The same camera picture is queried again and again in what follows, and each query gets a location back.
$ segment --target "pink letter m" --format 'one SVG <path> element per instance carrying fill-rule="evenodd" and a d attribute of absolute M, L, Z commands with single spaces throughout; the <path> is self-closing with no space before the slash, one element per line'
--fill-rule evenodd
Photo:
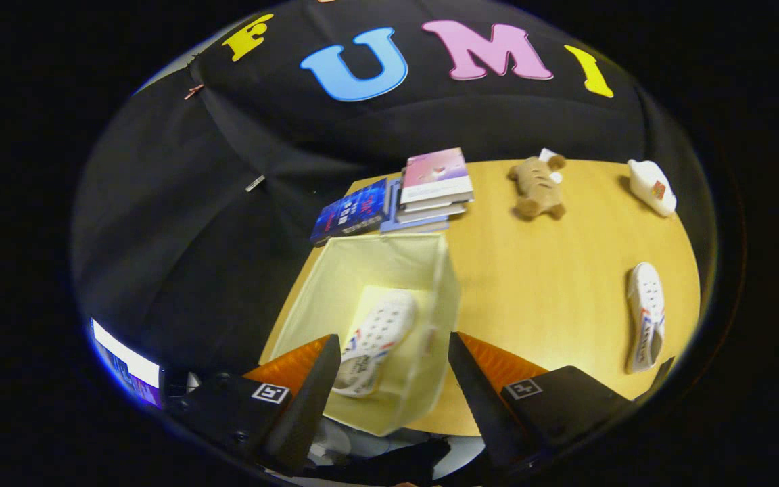
<path fill-rule="evenodd" d="M 530 80 L 550 80 L 551 71 L 546 69 L 537 51 L 528 41 L 528 33 L 511 25 L 492 25 L 492 40 L 486 40 L 454 20 L 435 20 L 423 24 L 423 30 L 441 37 L 446 50 L 455 63 L 449 75 L 454 80 L 477 80 L 486 76 L 486 69 L 473 62 L 476 55 L 500 76 L 506 74 L 510 54 L 516 65 L 513 73 Z"/>

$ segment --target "blue book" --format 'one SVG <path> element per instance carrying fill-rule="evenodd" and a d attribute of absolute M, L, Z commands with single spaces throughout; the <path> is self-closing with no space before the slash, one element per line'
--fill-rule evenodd
<path fill-rule="evenodd" d="M 349 237 L 377 230 L 390 216 L 387 179 L 381 179 L 321 210 L 312 230 L 311 242 L 322 246 L 331 237 Z"/>
<path fill-rule="evenodd" d="M 384 233 L 423 233 L 426 231 L 441 231 L 449 228 L 449 216 L 435 216 L 435 218 L 426 218 L 400 224 L 396 220 L 396 212 L 399 207 L 399 195 L 402 192 L 402 179 L 396 178 L 389 182 L 389 218 L 381 224 L 381 234 Z"/>

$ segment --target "book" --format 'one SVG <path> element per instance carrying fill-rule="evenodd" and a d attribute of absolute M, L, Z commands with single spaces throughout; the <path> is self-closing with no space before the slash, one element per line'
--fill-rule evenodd
<path fill-rule="evenodd" d="M 383 178 L 327 204 L 314 224 L 312 244 L 319 247 L 331 237 L 377 230 L 381 222 L 389 218 L 389 194 L 389 182 Z"/>
<path fill-rule="evenodd" d="M 427 218 L 435 218 L 436 216 L 449 216 L 464 212 L 464 203 L 446 204 L 446 206 L 441 206 L 439 208 L 432 208 L 430 210 L 417 210 L 416 212 L 407 212 L 407 210 L 399 209 L 396 212 L 396 222 L 399 222 L 400 224 L 407 224 L 410 222 L 425 220 Z"/>
<path fill-rule="evenodd" d="M 389 218 L 381 223 L 381 234 L 386 233 L 423 233 L 426 231 L 439 231 L 449 228 L 448 216 L 436 216 L 425 220 L 415 221 L 406 224 L 400 224 L 396 221 L 396 212 L 398 211 L 398 197 L 402 190 L 402 180 L 400 178 L 392 179 L 389 182 Z"/>
<path fill-rule="evenodd" d="M 399 203 L 406 212 L 473 201 L 473 184 L 461 148 L 408 158 Z"/>

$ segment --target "black fabric backdrop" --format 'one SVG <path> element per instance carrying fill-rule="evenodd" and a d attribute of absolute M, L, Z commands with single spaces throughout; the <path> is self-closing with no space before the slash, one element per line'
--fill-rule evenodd
<path fill-rule="evenodd" d="M 526 158 L 542 147 L 568 158 L 656 160 L 680 188 L 703 294 L 711 287 L 717 228 L 692 145 L 601 55 L 615 95 L 588 92 L 564 46 L 596 53 L 591 47 L 482 0 L 297 0 L 266 11 L 274 16 L 257 49 L 232 62 L 222 45 L 229 34 L 221 37 L 130 99 L 87 162 L 74 212 L 75 287 L 87 314 L 127 346 L 192 371 L 256 366 L 319 210 L 354 179 L 457 145 L 470 161 Z M 451 80 L 446 48 L 421 30 L 435 19 L 485 38 L 492 24 L 523 28 L 554 78 Z M 352 73 L 372 77 L 373 53 L 350 39 L 384 26 L 396 31 L 409 67 L 385 95 L 335 101 L 299 66 L 339 43 Z M 185 101 L 198 83 L 204 88 Z M 259 175 L 266 180 L 246 193 Z"/>

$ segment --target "teddy bear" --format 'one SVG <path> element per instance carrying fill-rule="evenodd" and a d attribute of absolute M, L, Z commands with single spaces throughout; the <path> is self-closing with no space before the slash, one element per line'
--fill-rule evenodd
<path fill-rule="evenodd" d="M 556 170 L 567 165 L 566 159 L 554 152 L 543 149 L 539 157 L 526 158 L 525 162 L 510 168 L 507 175 L 516 181 L 519 199 L 516 212 L 525 219 L 533 219 L 541 213 L 551 213 L 560 218 L 566 213 L 561 200 L 561 190 L 557 187 L 560 174 Z"/>

